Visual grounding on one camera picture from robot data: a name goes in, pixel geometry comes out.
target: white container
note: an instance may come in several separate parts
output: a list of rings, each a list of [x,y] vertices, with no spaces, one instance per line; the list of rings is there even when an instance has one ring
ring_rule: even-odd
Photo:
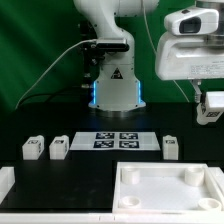
[[[120,199],[119,207],[127,209],[141,208],[141,200],[134,196],[125,196]]]
[[[122,168],[121,180],[124,184],[138,184],[140,181],[140,170],[131,166]]]
[[[123,181],[122,173],[127,167],[139,170],[138,184]],[[130,197],[137,198],[141,206],[135,208],[137,200]],[[202,198],[219,201],[223,209],[223,193],[206,164],[119,162],[117,165],[114,214],[194,214],[201,217],[198,201]]]
[[[199,187],[204,184],[205,171],[200,167],[189,167],[185,170],[185,183]]]
[[[221,211],[222,205],[213,198],[202,198],[198,202],[198,209],[203,211]]]

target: robot logo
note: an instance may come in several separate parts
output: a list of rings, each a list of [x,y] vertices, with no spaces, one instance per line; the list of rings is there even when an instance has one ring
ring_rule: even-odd
[[[116,68],[114,74],[111,76],[111,79],[123,79],[121,72],[118,68]]]

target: black table surface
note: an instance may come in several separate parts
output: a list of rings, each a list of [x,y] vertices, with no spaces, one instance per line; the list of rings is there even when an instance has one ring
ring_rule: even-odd
[[[90,114],[80,104],[34,103],[13,112],[0,125],[0,166],[15,167],[16,183],[0,212],[111,212],[116,165],[119,161],[193,162],[224,168],[224,118],[201,126],[196,104],[152,103],[134,117],[118,119]],[[63,161],[49,159],[54,137],[77,131],[156,133],[177,137],[179,161],[164,161],[159,151],[70,151]],[[22,145],[43,135],[39,160],[24,161]]]

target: white 3d-printed block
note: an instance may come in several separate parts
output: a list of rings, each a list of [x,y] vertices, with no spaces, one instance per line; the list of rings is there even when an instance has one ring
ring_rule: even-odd
[[[179,146],[176,137],[163,137],[163,159],[178,160]]]
[[[15,183],[14,167],[2,167],[0,170],[0,204]]]
[[[66,135],[55,137],[50,145],[50,159],[63,160],[69,150],[69,138]]]
[[[23,145],[23,159],[37,160],[44,151],[44,137],[38,135],[30,137]]]

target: small white box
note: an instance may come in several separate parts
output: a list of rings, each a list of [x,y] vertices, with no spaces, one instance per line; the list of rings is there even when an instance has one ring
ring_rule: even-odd
[[[14,167],[2,167],[0,170],[0,204],[15,183]]]
[[[205,103],[197,106],[197,122],[206,125],[216,122],[224,112],[224,92],[207,92]]]
[[[63,160],[69,150],[69,138],[66,135],[55,137],[50,145],[50,159]]]
[[[179,146],[176,137],[163,137],[163,159],[178,160]]]
[[[23,145],[24,160],[38,160],[41,153],[44,151],[44,137],[38,135],[30,137]]]

